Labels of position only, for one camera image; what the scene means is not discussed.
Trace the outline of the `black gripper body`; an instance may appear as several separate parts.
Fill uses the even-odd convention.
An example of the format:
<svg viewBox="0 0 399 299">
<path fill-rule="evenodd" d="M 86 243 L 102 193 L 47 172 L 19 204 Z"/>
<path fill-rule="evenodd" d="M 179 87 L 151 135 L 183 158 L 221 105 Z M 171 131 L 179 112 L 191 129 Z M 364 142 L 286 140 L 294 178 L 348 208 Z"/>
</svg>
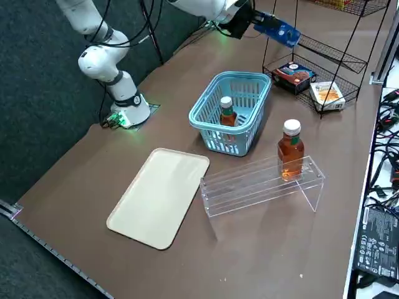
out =
<svg viewBox="0 0 399 299">
<path fill-rule="evenodd" d="M 228 22 L 227 28 L 231 37 L 240 39 L 252 23 L 254 9 L 251 3 L 234 3 L 231 12 L 234 12 L 234 16 Z"/>
</svg>

